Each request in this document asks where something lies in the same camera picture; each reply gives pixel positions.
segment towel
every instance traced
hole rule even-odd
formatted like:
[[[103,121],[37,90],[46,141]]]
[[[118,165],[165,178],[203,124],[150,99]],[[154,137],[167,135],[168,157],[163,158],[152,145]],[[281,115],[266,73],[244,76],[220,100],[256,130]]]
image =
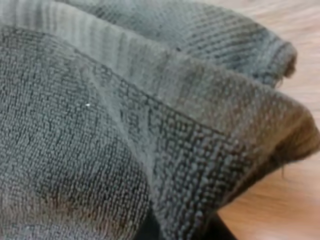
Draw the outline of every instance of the towel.
[[[203,239],[319,150],[310,111],[275,89],[296,59],[197,1],[1,0],[0,239]]]

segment gray fabric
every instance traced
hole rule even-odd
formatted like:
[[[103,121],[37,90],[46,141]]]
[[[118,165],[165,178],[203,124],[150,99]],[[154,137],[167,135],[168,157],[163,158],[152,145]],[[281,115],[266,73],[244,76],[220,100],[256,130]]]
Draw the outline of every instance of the gray fabric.
[[[294,47],[178,0],[0,1],[0,239],[198,240],[257,180],[319,150],[273,89]]]

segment folded towel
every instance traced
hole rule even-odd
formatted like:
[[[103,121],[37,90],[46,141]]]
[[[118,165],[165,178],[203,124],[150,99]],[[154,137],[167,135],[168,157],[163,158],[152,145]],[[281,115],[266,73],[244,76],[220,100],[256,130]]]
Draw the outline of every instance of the folded towel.
[[[0,1],[0,239],[200,240],[320,148],[294,47],[190,0]]]

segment wood grain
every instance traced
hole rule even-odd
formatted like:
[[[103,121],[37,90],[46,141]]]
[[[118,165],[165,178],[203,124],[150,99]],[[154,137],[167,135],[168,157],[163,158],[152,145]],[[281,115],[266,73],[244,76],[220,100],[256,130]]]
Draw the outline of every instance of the wood grain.
[[[280,91],[304,103],[320,126],[320,1],[203,1],[243,13],[295,45],[297,72]],[[320,154],[269,175],[220,215],[239,240],[320,240]]]

